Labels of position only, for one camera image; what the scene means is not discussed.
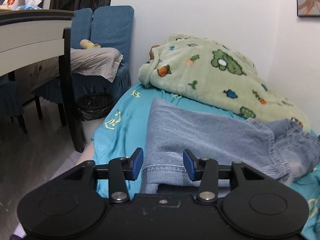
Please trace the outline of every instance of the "table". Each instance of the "table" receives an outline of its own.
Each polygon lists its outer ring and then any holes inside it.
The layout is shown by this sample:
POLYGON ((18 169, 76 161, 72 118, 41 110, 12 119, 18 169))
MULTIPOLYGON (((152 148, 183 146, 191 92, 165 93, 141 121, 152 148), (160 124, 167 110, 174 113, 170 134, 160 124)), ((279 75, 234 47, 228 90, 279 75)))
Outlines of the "table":
POLYGON ((0 10, 0 76, 32 63, 59 56, 60 85, 75 150, 84 151, 84 135, 74 99, 70 36, 73 11, 0 10))

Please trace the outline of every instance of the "turquoise fabric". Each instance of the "turquoise fabric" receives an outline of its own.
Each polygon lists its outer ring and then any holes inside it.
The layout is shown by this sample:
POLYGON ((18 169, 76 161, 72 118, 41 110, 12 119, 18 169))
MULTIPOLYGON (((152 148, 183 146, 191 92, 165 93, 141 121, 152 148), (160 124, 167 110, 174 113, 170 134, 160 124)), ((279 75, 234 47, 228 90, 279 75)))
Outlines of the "turquoise fabric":
MULTIPOLYGON (((163 98, 186 110, 215 113, 244 120, 230 111, 205 105, 158 88, 146 89, 137 82, 120 98, 102 125, 94 132, 93 160, 96 164, 106 164, 117 157, 131 156, 137 147, 144 149, 148 115, 153 98, 163 98)), ((159 116, 159 118, 165 119, 166 116, 159 116)), ((97 192, 103 197, 108 197, 107 183, 107 180, 98 182, 97 192)), ((140 191, 140 185, 141 174, 136 181, 127 181, 131 198, 140 191)))
POLYGON ((290 187, 299 192, 309 204, 309 218, 302 230, 302 235, 308 240, 318 240, 320 238, 320 164, 312 172, 292 183, 290 187))

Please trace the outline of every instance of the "blanket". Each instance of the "blanket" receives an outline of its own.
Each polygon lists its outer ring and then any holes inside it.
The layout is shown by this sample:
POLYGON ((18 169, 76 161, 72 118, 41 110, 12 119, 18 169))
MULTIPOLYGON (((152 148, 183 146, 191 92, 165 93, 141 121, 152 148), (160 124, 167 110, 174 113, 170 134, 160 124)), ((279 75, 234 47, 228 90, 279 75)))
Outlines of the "blanket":
MULTIPOLYGON (((82 75, 102 76, 110 82, 116 77, 123 55, 114 48, 71 49, 71 71, 82 75)), ((59 57, 32 64, 30 91, 59 76, 59 57)))
POLYGON ((310 132, 307 116, 257 76, 246 56, 206 38, 173 34, 153 48, 154 59, 139 70, 139 80, 243 118, 270 122, 293 119, 310 132))

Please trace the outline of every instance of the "blue chair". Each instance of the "blue chair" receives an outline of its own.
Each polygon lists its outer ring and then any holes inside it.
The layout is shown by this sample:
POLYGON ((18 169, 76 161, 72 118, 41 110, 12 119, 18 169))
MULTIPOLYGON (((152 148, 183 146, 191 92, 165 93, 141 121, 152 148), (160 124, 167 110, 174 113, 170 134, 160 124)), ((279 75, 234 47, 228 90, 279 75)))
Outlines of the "blue chair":
POLYGON ((0 77, 0 117, 10 116, 11 122, 16 116, 24 133, 28 133, 23 119, 23 108, 18 97, 15 81, 9 81, 7 75, 0 77))
MULTIPOLYGON (((80 41, 88 39, 102 47, 116 48, 124 55, 112 83, 101 76, 72 74, 75 100, 90 93, 108 93, 116 103, 131 86, 129 51, 133 15, 131 6, 105 6, 94 13, 90 8, 75 11, 71 26, 71 48, 80 49, 80 41)), ((50 80, 33 93, 58 104, 61 123, 66 125, 59 78, 50 80)))

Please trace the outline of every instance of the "dark tiled floor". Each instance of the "dark tiled floor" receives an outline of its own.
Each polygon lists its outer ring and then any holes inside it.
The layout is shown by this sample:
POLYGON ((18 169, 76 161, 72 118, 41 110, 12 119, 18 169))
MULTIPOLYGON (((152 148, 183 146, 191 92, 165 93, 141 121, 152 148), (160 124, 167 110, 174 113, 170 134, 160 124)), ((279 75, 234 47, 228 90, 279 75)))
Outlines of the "dark tiled floor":
POLYGON ((58 107, 42 100, 43 120, 35 103, 27 105, 24 119, 28 134, 17 120, 0 120, 0 239, 8 240, 18 225, 19 200, 58 173, 70 169, 80 157, 68 127, 61 127, 58 107))

